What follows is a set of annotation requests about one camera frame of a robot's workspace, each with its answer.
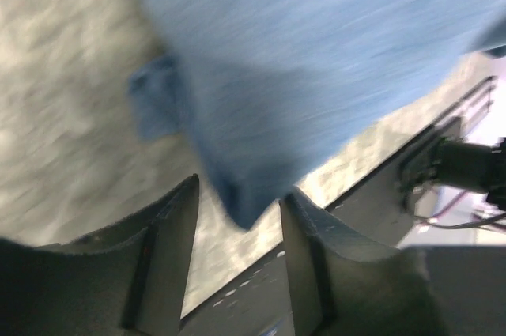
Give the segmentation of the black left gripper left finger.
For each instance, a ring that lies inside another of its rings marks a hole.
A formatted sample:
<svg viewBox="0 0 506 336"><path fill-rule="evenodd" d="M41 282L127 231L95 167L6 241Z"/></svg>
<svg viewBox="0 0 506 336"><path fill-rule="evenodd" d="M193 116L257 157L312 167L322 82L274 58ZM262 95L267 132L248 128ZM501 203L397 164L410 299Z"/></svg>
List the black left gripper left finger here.
<svg viewBox="0 0 506 336"><path fill-rule="evenodd" d="M176 335L198 218L191 176L67 244L1 241L4 335Z"/></svg>

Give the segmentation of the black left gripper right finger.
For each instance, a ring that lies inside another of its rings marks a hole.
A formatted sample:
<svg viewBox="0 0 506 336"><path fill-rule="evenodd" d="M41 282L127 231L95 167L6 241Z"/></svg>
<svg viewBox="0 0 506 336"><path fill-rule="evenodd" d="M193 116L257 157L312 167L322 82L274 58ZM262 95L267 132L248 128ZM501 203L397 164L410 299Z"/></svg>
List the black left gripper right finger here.
<svg viewBox="0 0 506 336"><path fill-rule="evenodd" d="M298 335L502 335L505 249L389 247L297 191L281 202Z"/></svg>

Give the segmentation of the blue fabric pillowcase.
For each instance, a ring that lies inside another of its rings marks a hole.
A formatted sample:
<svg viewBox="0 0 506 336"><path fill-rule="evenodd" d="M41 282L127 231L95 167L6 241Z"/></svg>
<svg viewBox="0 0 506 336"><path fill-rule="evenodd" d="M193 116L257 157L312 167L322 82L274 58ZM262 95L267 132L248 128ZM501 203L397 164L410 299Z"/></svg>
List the blue fabric pillowcase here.
<svg viewBox="0 0 506 336"><path fill-rule="evenodd" d="M130 79L138 132L184 133L249 229L458 59L505 43L505 0L140 0L167 51Z"/></svg>

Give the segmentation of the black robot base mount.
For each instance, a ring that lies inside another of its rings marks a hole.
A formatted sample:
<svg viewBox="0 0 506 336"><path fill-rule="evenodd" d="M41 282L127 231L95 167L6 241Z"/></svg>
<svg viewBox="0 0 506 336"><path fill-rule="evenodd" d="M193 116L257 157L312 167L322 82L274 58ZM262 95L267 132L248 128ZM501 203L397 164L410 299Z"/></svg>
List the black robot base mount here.
<svg viewBox="0 0 506 336"><path fill-rule="evenodd" d="M473 193L504 208L504 145L464 139L496 86L480 81L328 207L286 197L281 244L187 315L181 334L504 334L503 247L399 246Z"/></svg>

